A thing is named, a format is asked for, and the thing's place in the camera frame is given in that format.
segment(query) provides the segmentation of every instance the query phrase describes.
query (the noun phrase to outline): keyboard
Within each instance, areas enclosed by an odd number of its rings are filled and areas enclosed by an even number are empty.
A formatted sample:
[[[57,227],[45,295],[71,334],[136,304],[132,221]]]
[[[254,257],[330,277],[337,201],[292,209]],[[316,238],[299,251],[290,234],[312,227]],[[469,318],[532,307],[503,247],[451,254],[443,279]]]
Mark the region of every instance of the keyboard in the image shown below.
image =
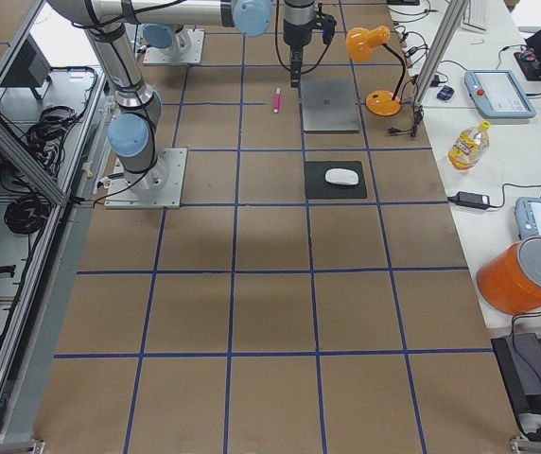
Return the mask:
[[[478,33],[487,31],[487,5],[485,1],[470,0],[463,12],[462,28],[477,31]]]

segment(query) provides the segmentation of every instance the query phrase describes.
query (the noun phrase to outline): lamp base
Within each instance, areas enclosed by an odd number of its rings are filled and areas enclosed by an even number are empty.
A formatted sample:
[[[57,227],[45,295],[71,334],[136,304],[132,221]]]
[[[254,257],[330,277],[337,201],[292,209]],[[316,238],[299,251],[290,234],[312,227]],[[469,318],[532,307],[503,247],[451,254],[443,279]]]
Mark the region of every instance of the lamp base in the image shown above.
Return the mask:
[[[401,99],[399,96],[395,96],[393,99],[393,94],[388,90],[375,90],[367,95],[365,105],[373,114],[392,116],[401,110]]]

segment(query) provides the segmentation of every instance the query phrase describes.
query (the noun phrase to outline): plastic bottle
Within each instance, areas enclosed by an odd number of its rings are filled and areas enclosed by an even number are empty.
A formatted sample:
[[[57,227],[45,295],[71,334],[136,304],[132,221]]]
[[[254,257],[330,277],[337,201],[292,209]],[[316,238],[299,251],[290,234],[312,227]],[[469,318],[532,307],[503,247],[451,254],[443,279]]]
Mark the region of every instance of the plastic bottle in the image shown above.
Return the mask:
[[[479,161],[483,152],[489,148],[487,130],[490,126],[491,123],[483,121],[478,127],[460,132],[458,140],[448,153],[449,161],[454,167],[467,170]]]

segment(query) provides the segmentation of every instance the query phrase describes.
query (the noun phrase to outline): orange trash can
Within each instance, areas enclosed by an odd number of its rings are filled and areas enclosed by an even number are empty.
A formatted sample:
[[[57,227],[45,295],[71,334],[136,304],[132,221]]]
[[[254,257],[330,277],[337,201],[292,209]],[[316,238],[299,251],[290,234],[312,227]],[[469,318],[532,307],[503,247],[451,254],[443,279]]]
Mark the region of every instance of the orange trash can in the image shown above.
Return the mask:
[[[477,273],[479,291],[487,302],[516,315],[541,306],[541,236],[513,244]]]

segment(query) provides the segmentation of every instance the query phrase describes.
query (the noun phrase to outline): blue joint cap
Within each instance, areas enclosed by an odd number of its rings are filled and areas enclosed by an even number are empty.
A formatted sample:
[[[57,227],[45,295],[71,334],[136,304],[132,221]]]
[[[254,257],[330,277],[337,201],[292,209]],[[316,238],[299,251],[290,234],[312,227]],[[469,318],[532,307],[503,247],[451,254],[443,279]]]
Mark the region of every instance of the blue joint cap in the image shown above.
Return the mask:
[[[271,0],[237,0],[233,20],[245,36],[260,36],[269,28],[272,16]]]
[[[140,154],[147,147],[149,136],[147,121],[133,113],[119,115],[107,129],[107,138],[120,158]]]
[[[163,24],[144,24],[142,36],[151,46],[158,49],[167,49],[174,41],[174,30]]]

